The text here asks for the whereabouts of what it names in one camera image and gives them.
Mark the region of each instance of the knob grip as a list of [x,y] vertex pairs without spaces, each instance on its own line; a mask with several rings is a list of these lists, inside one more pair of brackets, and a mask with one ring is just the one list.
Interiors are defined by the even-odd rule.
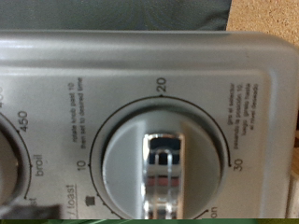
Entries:
[[143,139],[142,217],[182,218],[184,135],[146,134]]

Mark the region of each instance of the temperature knob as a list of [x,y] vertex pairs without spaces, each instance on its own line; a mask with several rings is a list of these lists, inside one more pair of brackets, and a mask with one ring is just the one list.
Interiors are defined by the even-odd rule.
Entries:
[[18,160],[2,132],[0,143],[0,204],[3,204],[9,200],[17,185]]
[[131,218],[195,218],[215,198],[223,137],[207,114],[188,107],[157,100],[114,128],[102,170],[112,209]]

